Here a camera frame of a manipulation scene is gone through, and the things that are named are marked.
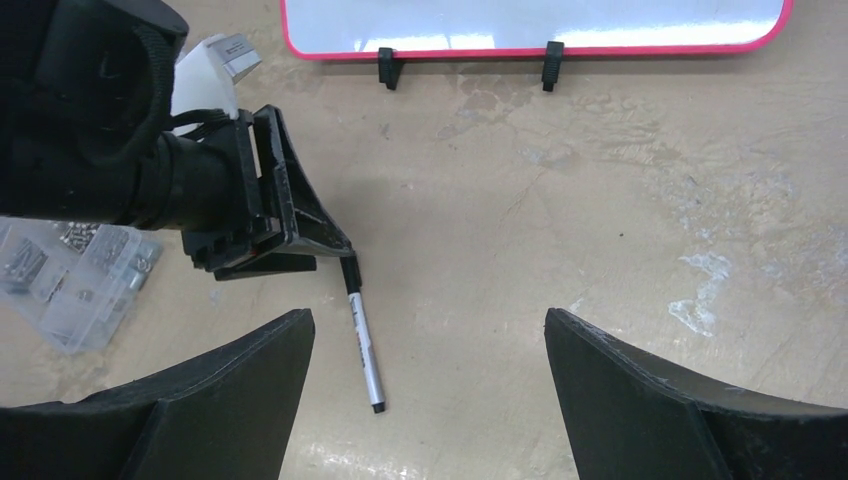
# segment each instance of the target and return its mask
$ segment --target pen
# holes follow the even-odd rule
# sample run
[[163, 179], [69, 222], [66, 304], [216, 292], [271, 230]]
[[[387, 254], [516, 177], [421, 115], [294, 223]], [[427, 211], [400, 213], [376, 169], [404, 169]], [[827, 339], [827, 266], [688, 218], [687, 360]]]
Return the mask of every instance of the pen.
[[340, 258], [342, 274], [345, 277], [347, 299], [353, 311], [353, 326], [356, 328], [356, 340], [359, 343], [359, 354], [362, 357], [362, 370], [365, 372], [365, 385], [368, 387], [368, 397], [374, 413], [386, 411], [386, 397], [380, 385], [380, 374], [377, 372], [377, 358], [371, 346], [371, 336], [368, 334], [368, 321], [365, 319], [365, 308], [362, 306], [362, 276], [359, 273], [359, 262], [356, 255]]

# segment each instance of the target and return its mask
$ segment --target black clip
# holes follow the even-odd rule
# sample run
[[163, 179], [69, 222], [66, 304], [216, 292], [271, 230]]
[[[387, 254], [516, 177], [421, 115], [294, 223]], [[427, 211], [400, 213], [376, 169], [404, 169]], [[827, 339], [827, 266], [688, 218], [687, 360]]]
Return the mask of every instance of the black clip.
[[542, 65], [542, 90], [554, 91], [554, 84], [559, 80], [559, 66], [562, 63], [562, 51], [565, 44], [562, 42], [548, 42], [545, 49], [545, 63]]
[[386, 47], [377, 50], [377, 69], [380, 83], [385, 83], [389, 90], [396, 90], [403, 62], [395, 58], [394, 50]]

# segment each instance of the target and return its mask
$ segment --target beige surface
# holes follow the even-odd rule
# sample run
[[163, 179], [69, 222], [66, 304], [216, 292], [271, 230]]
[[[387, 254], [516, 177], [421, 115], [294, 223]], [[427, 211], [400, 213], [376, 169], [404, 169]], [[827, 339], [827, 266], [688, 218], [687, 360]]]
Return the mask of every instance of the beige surface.
[[[799, 3], [759, 53], [567, 63], [547, 95], [538, 62], [411, 65], [389, 93], [373, 65], [293, 58], [274, 0], [174, 0], [190, 43], [240, 31], [265, 59], [240, 100], [282, 108], [360, 252], [389, 410], [368, 406], [337, 262], [216, 284], [173, 234], [102, 353], [53, 353], [4, 311], [0, 402], [77, 400], [310, 307], [284, 477], [575, 478], [541, 327], [561, 306], [718, 379], [848, 407], [848, 4]], [[704, 334], [669, 313], [681, 300], [715, 316]]]

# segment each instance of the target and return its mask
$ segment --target table surface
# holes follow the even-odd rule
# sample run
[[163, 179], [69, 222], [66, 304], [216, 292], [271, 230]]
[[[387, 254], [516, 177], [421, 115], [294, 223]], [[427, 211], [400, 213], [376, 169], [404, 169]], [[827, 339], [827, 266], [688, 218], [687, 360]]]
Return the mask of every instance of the table surface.
[[[792, 0], [281, 0], [290, 48], [314, 59], [400, 56], [539, 56], [548, 41], [568, 54], [679, 47], [761, 46]], [[715, 51], [726, 51], [721, 48]]]
[[179, 237], [110, 346], [53, 352], [0, 321], [0, 403], [75, 401], [294, 308], [317, 337], [285, 478], [576, 478], [543, 342], [569, 308], [742, 387], [848, 407], [848, 4], [802, 2], [747, 56], [411, 64], [294, 58], [278, 5], [176, 0], [190, 43], [243, 32], [264, 62], [245, 108], [278, 105], [360, 252], [389, 409], [368, 405], [343, 280], [215, 283]]

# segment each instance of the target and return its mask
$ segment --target white board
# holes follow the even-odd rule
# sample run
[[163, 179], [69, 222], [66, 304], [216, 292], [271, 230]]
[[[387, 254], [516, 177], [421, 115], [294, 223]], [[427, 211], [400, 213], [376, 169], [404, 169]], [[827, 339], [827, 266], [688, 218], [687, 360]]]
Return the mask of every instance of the white board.
[[312, 60], [741, 53], [768, 43], [793, 0], [280, 0], [292, 51]]

